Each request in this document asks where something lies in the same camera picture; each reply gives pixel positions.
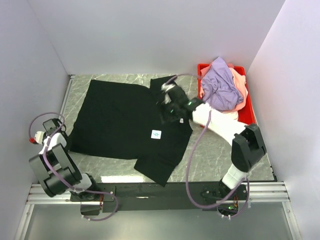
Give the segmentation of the black t shirt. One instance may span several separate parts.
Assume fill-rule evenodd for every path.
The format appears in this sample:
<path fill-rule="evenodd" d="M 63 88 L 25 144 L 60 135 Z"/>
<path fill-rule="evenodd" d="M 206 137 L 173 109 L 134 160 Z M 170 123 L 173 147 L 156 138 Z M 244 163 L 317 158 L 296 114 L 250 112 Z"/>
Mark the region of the black t shirt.
<path fill-rule="evenodd" d="M 94 157 L 135 160 L 134 169 L 165 186 L 192 135 L 189 120 L 164 121 L 167 77 L 150 86 L 92 80 L 69 134 L 67 149 Z"/>

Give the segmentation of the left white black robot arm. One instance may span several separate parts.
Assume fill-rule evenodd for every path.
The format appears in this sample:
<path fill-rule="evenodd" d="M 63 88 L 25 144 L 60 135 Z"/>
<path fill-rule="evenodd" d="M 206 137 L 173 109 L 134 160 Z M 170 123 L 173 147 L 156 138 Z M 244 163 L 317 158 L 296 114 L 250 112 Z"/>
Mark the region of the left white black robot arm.
<path fill-rule="evenodd" d="M 58 118 L 43 122 L 44 131 L 37 131 L 29 141 L 41 145 L 41 151 L 29 164 L 49 197 L 70 192 L 77 201 L 97 201 L 100 188 L 88 173 L 81 173 L 68 151 L 66 126 Z"/>

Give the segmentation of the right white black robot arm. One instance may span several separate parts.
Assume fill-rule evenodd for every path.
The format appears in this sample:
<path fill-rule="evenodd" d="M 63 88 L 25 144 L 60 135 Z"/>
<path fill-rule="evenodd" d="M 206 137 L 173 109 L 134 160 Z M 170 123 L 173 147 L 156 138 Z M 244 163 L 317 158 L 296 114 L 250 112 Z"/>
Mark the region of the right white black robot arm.
<path fill-rule="evenodd" d="M 230 200 L 237 194 L 237 185 L 267 153 L 266 145 L 258 125 L 234 120 L 195 97 L 189 99 L 185 91 L 176 84 L 163 84 L 164 102 L 161 104 L 164 120 L 182 118 L 204 126 L 222 137 L 231 146 L 231 166 L 219 182 L 222 198 Z"/>

